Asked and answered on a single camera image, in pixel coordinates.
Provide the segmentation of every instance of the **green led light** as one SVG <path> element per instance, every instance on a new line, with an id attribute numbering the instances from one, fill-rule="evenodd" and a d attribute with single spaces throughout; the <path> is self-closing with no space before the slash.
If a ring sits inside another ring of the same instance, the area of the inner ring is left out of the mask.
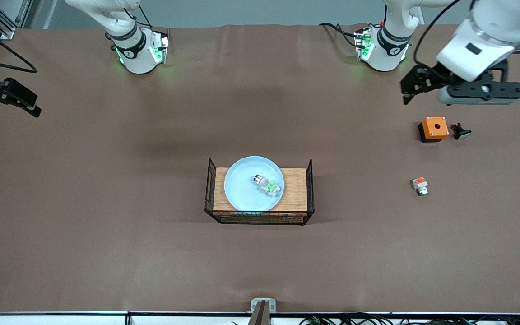
<path id="1" fill-rule="evenodd" d="M 153 47 L 150 47 L 150 51 L 151 51 L 151 54 L 153 56 L 153 60 L 156 62 L 156 63 L 160 63 L 162 62 L 162 54 L 161 54 L 161 51 L 159 49 L 154 49 Z"/>
<path id="2" fill-rule="evenodd" d="M 125 64 L 124 59 L 121 57 L 120 50 L 118 50 L 117 47 L 116 47 L 116 53 L 117 53 L 117 56 L 120 58 L 120 63 Z"/>
<path id="3" fill-rule="evenodd" d="M 372 50 L 374 50 L 374 46 L 373 43 L 370 42 L 369 45 L 362 50 L 362 59 L 368 60 L 370 58 L 370 53 L 372 53 Z"/>
<path id="4" fill-rule="evenodd" d="M 402 57 L 400 57 L 400 61 L 404 60 L 404 55 L 406 54 L 406 50 L 407 50 L 408 48 L 409 48 L 408 45 L 404 47 L 403 55 L 402 55 Z"/>

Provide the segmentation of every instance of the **brown table surface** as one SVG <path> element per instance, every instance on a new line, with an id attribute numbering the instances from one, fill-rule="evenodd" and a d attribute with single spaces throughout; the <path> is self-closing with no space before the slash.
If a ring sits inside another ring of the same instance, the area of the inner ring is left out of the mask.
<path id="1" fill-rule="evenodd" d="M 435 27 L 420 58 L 453 30 Z M 237 311 L 267 296 L 280 311 L 520 312 L 520 102 L 404 106 L 411 55 L 375 72 L 323 27 L 173 30 L 169 64 L 147 75 L 103 30 L 9 45 L 40 71 L 0 79 L 43 113 L 0 109 L 0 311 Z M 20 63 L 2 48 L 0 62 Z M 474 133 L 422 144 L 428 116 Z M 248 155 L 313 160 L 307 226 L 204 213 L 208 158 Z"/>

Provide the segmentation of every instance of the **black base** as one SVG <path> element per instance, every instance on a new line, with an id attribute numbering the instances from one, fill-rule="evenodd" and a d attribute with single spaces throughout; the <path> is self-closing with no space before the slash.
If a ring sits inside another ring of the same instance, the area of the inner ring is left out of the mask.
<path id="1" fill-rule="evenodd" d="M 441 140 L 442 140 L 442 139 L 427 140 L 427 138 L 425 137 L 425 129 L 423 129 L 423 122 L 421 122 L 418 125 L 418 132 L 421 134 L 421 141 L 422 142 L 441 142 Z"/>

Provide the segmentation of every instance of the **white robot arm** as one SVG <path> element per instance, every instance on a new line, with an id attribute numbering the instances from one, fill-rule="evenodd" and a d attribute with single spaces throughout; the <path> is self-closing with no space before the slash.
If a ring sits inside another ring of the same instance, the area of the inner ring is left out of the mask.
<path id="1" fill-rule="evenodd" d="M 499 105 L 520 99 L 520 83 L 507 81 L 506 61 L 520 46 L 520 1 L 473 3 L 468 18 L 437 55 L 437 65 L 419 64 L 400 82 L 405 104 L 417 94 L 436 89 L 440 89 L 439 100 L 447 105 Z M 493 70 L 501 72 L 500 81 L 494 80 Z"/>
<path id="2" fill-rule="evenodd" d="M 150 72 L 165 63 L 168 35 L 139 27 L 126 10 L 135 10 L 141 0 L 65 0 L 95 19 L 116 45 L 120 62 L 134 74 Z"/>
<path id="3" fill-rule="evenodd" d="M 404 59 L 409 40 L 419 24 L 416 7 L 438 8 L 452 0 L 383 0 L 386 4 L 386 20 L 381 27 L 367 28 L 357 37 L 357 56 L 379 71 L 394 70 Z"/>

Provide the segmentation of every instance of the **small electronic component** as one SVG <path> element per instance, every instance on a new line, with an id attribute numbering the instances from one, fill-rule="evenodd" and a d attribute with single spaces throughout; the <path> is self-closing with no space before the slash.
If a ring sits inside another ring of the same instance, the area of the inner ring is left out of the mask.
<path id="1" fill-rule="evenodd" d="M 262 190 L 264 190 L 264 192 L 272 197 L 275 197 L 276 194 L 280 192 L 280 186 L 266 177 L 256 175 L 254 176 L 254 181 L 260 186 Z"/>
<path id="2" fill-rule="evenodd" d="M 450 128 L 455 133 L 454 138 L 455 140 L 464 139 L 467 136 L 471 135 L 471 130 L 465 130 L 460 126 L 460 123 L 453 123 L 450 125 Z"/>
<path id="3" fill-rule="evenodd" d="M 310 316 L 308 318 L 309 325 L 331 325 L 327 319 L 319 318 L 315 316 Z"/>
<path id="4" fill-rule="evenodd" d="M 413 188 L 417 190 L 418 195 L 423 196 L 429 194 L 429 189 L 427 189 L 427 186 L 429 183 L 427 183 L 427 180 L 424 177 L 415 178 L 412 180 Z"/>
<path id="5" fill-rule="evenodd" d="M 354 33 L 354 41 L 356 45 L 361 47 L 357 47 L 357 59 L 360 61 L 368 60 L 370 58 L 370 54 L 374 49 L 372 38 L 372 32 L 370 28 L 363 28 L 360 32 Z"/>
<path id="6" fill-rule="evenodd" d="M 439 142 L 448 136 L 444 117 L 427 117 L 419 125 L 422 142 Z"/>

